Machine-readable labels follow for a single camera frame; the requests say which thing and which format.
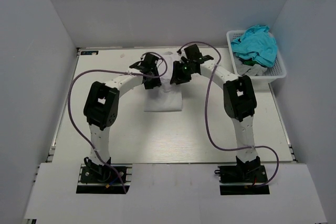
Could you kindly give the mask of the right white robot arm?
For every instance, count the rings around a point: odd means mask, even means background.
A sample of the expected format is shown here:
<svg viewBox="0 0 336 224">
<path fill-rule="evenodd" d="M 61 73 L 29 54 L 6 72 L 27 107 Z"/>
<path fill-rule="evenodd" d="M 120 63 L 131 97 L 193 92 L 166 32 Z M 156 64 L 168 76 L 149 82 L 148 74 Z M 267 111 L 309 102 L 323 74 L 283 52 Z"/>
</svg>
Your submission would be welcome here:
<svg viewBox="0 0 336 224">
<path fill-rule="evenodd" d="M 260 158 L 255 148 L 253 133 L 253 118 L 257 101 L 250 77 L 237 76 L 216 63 L 211 56 L 204 56 L 198 60 L 189 60 L 182 57 L 180 61 L 173 62 L 171 84 L 183 84 L 191 81 L 191 75 L 198 73 L 209 78 L 205 100 L 205 123 L 207 134 L 209 125 L 207 119 L 207 104 L 209 90 L 215 83 L 223 90 L 224 109 L 231 118 L 235 130 L 237 147 L 238 177 L 247 182 L 256 175 L 254 165 L 260 164 Z"/>
</svg>

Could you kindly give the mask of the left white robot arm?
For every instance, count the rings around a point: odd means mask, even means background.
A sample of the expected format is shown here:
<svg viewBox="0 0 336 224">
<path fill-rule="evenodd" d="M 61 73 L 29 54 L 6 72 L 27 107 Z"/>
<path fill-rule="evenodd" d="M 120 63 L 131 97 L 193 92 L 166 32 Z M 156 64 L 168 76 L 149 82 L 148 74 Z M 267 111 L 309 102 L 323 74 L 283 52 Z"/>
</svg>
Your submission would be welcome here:
<svg viewBox="0 0 336 224">
<path fill-rule="evenodd" d="M 138 61 L 130 66 L 134 73 L 121 74 L 107 81 L 95 81 L 90 88 L 83 113 L 90 129 L 90 141 L 94 145 L 89 160 L 96 164 L 93 176 L 101 182 L 110 178 L 109 133 L 118 115 L 119 99 L 133 88 L 144 85 L 146 90 L 161 86 L 157 57 L 151 63 Z"/>
</svg>

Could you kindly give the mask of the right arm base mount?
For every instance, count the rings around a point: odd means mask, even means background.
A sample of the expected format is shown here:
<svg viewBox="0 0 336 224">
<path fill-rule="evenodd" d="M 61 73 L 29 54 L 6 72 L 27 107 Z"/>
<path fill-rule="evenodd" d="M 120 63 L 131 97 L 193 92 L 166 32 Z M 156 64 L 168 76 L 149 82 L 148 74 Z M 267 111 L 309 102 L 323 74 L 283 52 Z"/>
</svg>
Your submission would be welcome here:
<svg viewBox="0 0 336 224">
<path fill-rule="evenodd" d="M 260 158 L 243 162 L 236 159 L 236 165 L 219 166 L 214 174 L 219 177 L 222 196 L 269 195 L 269 186 L 265 167 Z"/>
</svg>

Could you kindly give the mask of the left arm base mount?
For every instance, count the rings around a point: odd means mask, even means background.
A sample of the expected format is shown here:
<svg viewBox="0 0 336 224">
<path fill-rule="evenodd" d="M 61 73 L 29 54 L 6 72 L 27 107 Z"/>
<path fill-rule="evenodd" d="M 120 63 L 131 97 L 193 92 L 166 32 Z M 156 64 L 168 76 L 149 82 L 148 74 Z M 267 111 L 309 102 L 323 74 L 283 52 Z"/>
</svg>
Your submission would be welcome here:
<svg viewBox="0 0 336 224">
<path fill-rule="evenodd" d="M 97 165 L 86 157 L 81 164 L 76 193 L 123 195 L 130 188 L 131 178 L 131 165 L 116 165 L 111 169 L 106 165 Z"/>
</svg>

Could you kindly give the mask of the white t-shirt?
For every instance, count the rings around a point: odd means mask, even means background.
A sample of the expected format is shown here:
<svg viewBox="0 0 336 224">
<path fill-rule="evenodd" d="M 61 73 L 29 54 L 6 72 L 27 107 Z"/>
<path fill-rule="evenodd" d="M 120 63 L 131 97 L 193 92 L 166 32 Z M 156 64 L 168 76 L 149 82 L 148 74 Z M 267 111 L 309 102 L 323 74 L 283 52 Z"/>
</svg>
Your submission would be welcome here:
<svg viewBox="0 0 336 224">
<path fill-rule="evenodd" d="M 180 59 L 175 52 L 162 54 L 167 62 L 167 72 L 160 78 L 161 86 L 146 90 L 144 112 L 176 112 L 183 106 L 182 89 L 180 85 L 170 84 L 173 74 L 173 62 Z"/>
</svg>

